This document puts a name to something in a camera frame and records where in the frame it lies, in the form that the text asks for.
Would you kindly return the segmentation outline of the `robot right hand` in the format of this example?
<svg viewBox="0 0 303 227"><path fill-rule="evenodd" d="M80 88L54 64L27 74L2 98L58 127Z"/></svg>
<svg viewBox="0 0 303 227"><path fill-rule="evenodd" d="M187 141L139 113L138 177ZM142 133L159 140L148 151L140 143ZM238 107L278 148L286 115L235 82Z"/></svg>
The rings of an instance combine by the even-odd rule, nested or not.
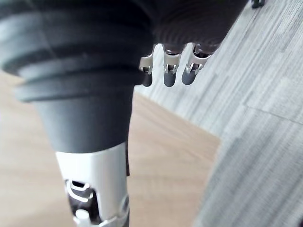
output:
<svg viewBox="0 0 303 227"><path fill-rule="evenodd" d="M56 152L78 227L127 227L128 136L134 87L152 84L154 47L164 84L190 85L220 47L244 0L3 0L0 69L23 78Z"/></svg>

